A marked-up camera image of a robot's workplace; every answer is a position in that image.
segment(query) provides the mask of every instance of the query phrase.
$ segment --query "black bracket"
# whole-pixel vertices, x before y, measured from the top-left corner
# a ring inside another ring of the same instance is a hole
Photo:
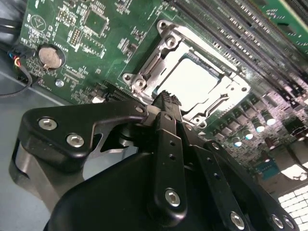
[[[298,231],[221,145],[200,139],[182,122],[179,105],[162,92],[147,109],[137,102],[112,102],[27,112],[13,162],[31,174],[30,181],[39,179],[37,174],[50,179],[56,199],[45,230]],[[95,134],[103,134],[97,145]],[[141,151],[82,182],[89,154],[116,143],[137,143]],[[64,179],[73,179],[69,188],[63,189]],[[33,185],[48,201],[44,185]]]
[[[135,101],[33,109],[23,115],[18,140],[32,155],[61,171],[73,172],[83,167],[95,134],[102,133],[105,140],[114,127],[142,123],[147,116]],[[67,141],[70,135],[76,135],[75,147]]]

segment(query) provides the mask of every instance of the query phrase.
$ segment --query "electronic component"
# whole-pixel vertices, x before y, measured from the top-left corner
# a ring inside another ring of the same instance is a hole
[[[246,122],[248,121],[248,118],[243,115],[240,109],[235,109],[233,113],[237,121],[239,121],[242,125],[246,124]]]
[[[262,115],[267,125],[271,126],[276,123],[276,119],[269,112],[264,112]]]
[[[232,117],[227,118],[228,127],[230,127],[233,131],[236,131],[241,125]]]
[[[85,17],[84,26],[100,37],[108,23],[109,19],[107,17],[99,15],[93,10],[89,10]]]
[[[218,129],[213,130],[213,136],[214,136],[218,141],[222,141],[222,140],[225,139],[225,136],[224,136]]]
[[[248,129],[243,131],[243,135],[244,135],[245,139],[248,140],[248,141],[251,140],[254,137],[252,132]]]
[[[38,57],[46,69],[58,69],[65,63],[65,55],[61,49],[52,44],[44,44],[38,49]]]
[[[252,103],[252,105],[260,111],[266,108],[266,105],[253,94],[249,96],[249,100]]]
[[[270,161],[269,155],[264,150],[261,151],[261,158],[262,158],[262,161],[265,162],[265,163]]]
[[[232,139],[232,142],[233,142],[233,145],[234,145],[235,147],[241,147],[242,144],[243,144],[243,142],[241,141],[241,139],[240,139],[239,137],[234,137],[234,138]]]
[[[267,145],[267,147],[270,149],[270,150],[273,150],[276,146],[274,145],[273,141],[271,140],[271,138],[269,137],[266,137],[264,139],[264,142],[265,144]]]
[[[259,121],[254,121],[253,125],[257,132],[263,132],[265,129],[265,127]]]
[[[303,122],[297,117],[295,117],[291,121],[284,122],[284,126],[292,136],[300,134],[307,129]]]
[[[287,34],[294,34],[295,31],[287,23],[278,23],[277,26]]]
[[[248,115],[250,118],[257,115],[257,112],[247,102],[241,103],[241,106],[246,115]]]

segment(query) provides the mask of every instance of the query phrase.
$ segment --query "cable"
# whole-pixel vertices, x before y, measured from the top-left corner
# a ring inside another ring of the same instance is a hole
[[[30,75],[30,73],[27,71],[27,69],[22,66],[20,64],[20,59],[17,57],[15,58],[15,61],[14,63],[16,64],[16,66],[24,73],[24,75],[28,78],[28,82],[27,84],[25,85],[24,88],[22,88],[21,90],[19,91],[16,91],[16,92],[13,92],[13,93],[8,93],[8,94],[4,94],[4,95],[0,95],[0,99],[4,99],[4,98],[9,98],[9,97],[14,97],[14,96],[17,96],[17,95],[20,95],[22,93],[24,93],[28,88],[31,87],[32,83],[33,83],[33,79],[32,79],[32,76]]]

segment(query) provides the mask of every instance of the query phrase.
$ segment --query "gray surface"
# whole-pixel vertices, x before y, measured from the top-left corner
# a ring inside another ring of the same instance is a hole
[[[15,91],[21,86],[9,80],[3,73],[9,67],[0,60],[0,92]],[[49,213],[45,205],[10,179],[8,166],[16,141],[19,123],[24,112],[36,107],[56,105],[28,90],[25,94],[0,100],[0,230],[42,231]]]

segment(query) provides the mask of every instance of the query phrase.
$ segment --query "screw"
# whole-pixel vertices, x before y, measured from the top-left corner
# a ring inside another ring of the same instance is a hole
[[[189,131],[192,130],[192,126],[190,126],[189,124],[185,124],[185,127],[186,127]]]
[[[49,131],[56,129],[56,127],[58,126],[56,121],[48,118],[40,119],[38,124],[42,129]]]
[[[243,219],[236,213],[236,212],[231,212],[230,218],[232,223],[239,229],[239,230],[244,230],[245,228],[245,223]]]
[[[126,81],[130,81],[130,80],[131,80],[131,78],[130,78],[129,75],[124,75],[124,79],[125,79]]]
[[[213,146],[216,150],[219,150],[219,146],[218,146],[218,144],[216,144],[216,143],[212,143],[212,146]]]
[[[172,120],[172,117],[169,116],[168,114],[165,114],[165,118],[166,118],[167,120]]]
[[[143,87],[143,86],[145,85],[145,80],[144,80],[144,79],[138,79],[138,80],[136,81],[136,85],[137,85],[138,87]]]
[[[294,229],[294,224],[289,220],[289,218],[283,217],[283,219],[291,229]]]
[[[166,44],[167,46],[169,46],[170,48],[175,48],[177,45],[177,40],[175,39],[175,37],[169,37],[166,40]]]
[[[144,112],[144,110],[143,110],[141,107],[136,107],[136,111],[137,111],[137,112],[140,112],[140,113],[143,113],[143,112]]]
[[[168,203],[171,204],[173,207],[178,207],[180,205],[179,195],[171,189],[168,189],[166,191],[165,198],[168,201]]]
[[[66,142],[74,148],[80,148],[85,143],[83,138],[76,134],[69,135]]]
[[[60,79],[57,79],[56,82],[55,82],[55,85],[59,88],[63,87],[64,86],[64,82]]]
[[[280,228],[280,229],[283,229],[283,223],[281,220],[279,220],[279,218],[273,214],[271,215],[271,219],[274,221],[274,223]]]

